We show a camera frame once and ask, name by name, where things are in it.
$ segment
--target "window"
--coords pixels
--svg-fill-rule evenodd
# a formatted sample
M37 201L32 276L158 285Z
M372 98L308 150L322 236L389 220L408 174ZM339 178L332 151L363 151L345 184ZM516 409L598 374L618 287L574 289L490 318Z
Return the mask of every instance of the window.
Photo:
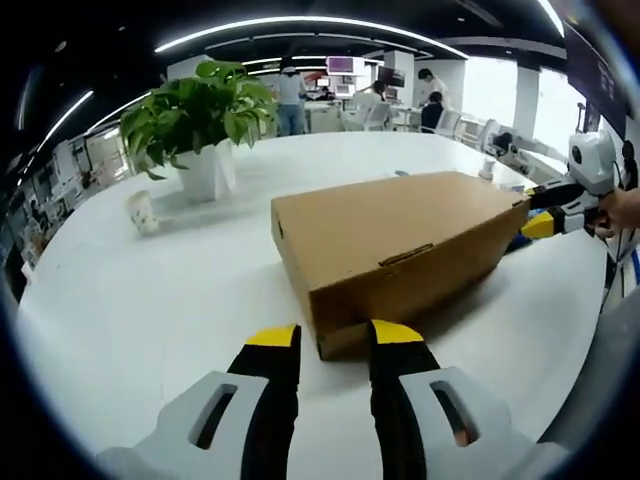
M472 57L466 62L462 111L513 127L518 66L511 60Z
M568 155L569 137L576 133L578 127L578 103L586 105L587 102L580 92L569 85L566 75L543 69L533 130L535 139L562 155Z

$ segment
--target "person in white shirt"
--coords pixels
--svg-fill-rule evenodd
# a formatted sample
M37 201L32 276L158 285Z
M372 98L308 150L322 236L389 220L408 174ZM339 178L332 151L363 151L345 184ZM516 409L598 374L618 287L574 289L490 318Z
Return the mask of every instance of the person in white shirt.
M275 89L278 101L280 136L300 135L304 130L302 98L307 94L304 80L295 67L285 67Z
M371 109L380 102L385 102L384 91L387 89L386 84L381 80L376 80L367 88L358 90L353 95L353 103L358 110L355 113L344 112L343 120L350 126L350 130L362 129L362 125L369 116Z
M433 92L440 92L442 94L442 106L445 110L451 110L451 99L449 96L449 89L445 83L436 77L431 70L423 68L418 72L418 85L416 87L416 98L414 103L420 108L429 103L429 96Z

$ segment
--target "white flower pot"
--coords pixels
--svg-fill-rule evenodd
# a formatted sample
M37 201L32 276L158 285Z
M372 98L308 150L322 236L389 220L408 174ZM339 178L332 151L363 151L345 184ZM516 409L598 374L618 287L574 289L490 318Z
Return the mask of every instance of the white flower pot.
M178 163L189 170L178 169L185 196L192 202L218 200L236 188L236 171L229 139L218 145L207 145L200 151L181 153Z
M126 201L125 208L141 235L150 235L160 228L160 222L153 213L151 197L147 190L131 195Z

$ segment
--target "ceiling light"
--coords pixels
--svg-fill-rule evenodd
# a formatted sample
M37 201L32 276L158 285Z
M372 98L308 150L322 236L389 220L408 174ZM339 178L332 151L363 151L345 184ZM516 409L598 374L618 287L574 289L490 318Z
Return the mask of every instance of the ceiling light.
M263 73L275 73L279 71L279 68L267 68L266 70L256 70L255 72L249 72L249 75L262 75Z
M282 57L263 58L262 60L249 60L248 62L242 62L243 65L256 65L258 63L279 62Z
M62 115L60 117L60 119L53 125L53 127L51 127L51 130L49 130L49 132L47 132L47 134L44 136L44 140L42 140L42 143L40 143L40 145L38 145L38 148L36 149L36 152L39 152L40 150L42 150L43 145L45 144L45 142L47 140L49 140L54 133L56 133L56 131L60 128L60 126L65 122L65 120L67 118L69 118L69 116L75 112L78 108L80 108L80 105L82 105L84 102L86 102L87 100L89 100L89 98L91 98L91 95L93 95L93 90L89 90L87 93L85 93L80 100L78 100L76 103L74 103L71 108L69 110L67 110L64 115Z
M109 130L106 135L104 137L102 137L104 140L109 140L110 138L115 137L118 134L118 127L114 128L113 130Z
M131 105L133 105L134 103L138 103L140 100L142 100L145 97L148 97L149 95L151 95L151 92L147 92L144 95L140 95L138 98L134 98L133 100L131 100L129 103L125 103L123 106L121 106L120 108L114 110L113 112L111 112L109 115L107 115L104 118L101 118L100 120L98 120L96 123L94 123L91 127L89 127L89 129L84 132L85 135L89 135L91 132L93 132L97 127L99 127L100 125L102 125L104 122L106 122L107 120L109 120L111 117L113 117L114 115L116 115L117 113L120 113L122 110L124 110L127 107L130 107Z
M156 53L165 52L177 45L181 45L183 43L189 42L196 38L204 37L205 35L211 35L213 33L223 32L227 30L233 30L237 28L250 27L255 25L269 25L274 23L291 23L291 22L312 22L312 23L332 23L332 24L342 24L342 25L351 25L356 27L365 27L371 28L374 30L381 30L388 33L395 33L396 35L402 35L404 37L413 38L414 40L419 40L421 42L428 43L435 47L446 50L450 53L453 53L465 60L469 58L467 55L462 53L459 50L456 50L453 47L445 45L444 43L437 42L428 37L424 37L422 35L418 35L417 33L409 32L407 30L402 30L400 28L391 27L388 25L382 25L379 23L373 22L365 22L362 20L353 20L349 18L338 18L338 17L321 17L321 16L289 16L289 17L267 17L267 18L255 18L252 20L243 20L240 22L227 23L225 25L220 25L218 27L208 28L206 30L201 30L199 32L192 33L190 35L186 35L181 38L177 38L176 40L172 40L163 45L160 45L155 49Z
M291 57L293 60L326 60L326 55L298 55L297 57Z
M562 26L562 20L560 20L560 17L549 3L549 0L538 0L538 3L547 13L549 19L553 22L553 26L556 27L556 30L558 30L560 36L564 38L564 27Z

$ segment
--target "round table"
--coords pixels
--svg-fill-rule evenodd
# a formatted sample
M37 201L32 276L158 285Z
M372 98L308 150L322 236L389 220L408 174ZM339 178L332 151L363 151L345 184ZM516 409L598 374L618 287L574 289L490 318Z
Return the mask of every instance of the round table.
M261 141L234 151L238 188L187 206L169 180L140 175L86 201L53 238L20 304L16 332L52 411L91 453L132 446L160 408L225 371L257 330L303 325L300 414L290 478L381 478L364 363L318 358L271 239L276 196L410 174L476 175L483 155L437 135L350 132ZM495 183L530 182L495 165ZM164 218L141 238L125 199L148 189ZM605 250L579 231L507 255L438 315L430 343L504 400L537 440L582 367L602 299Z

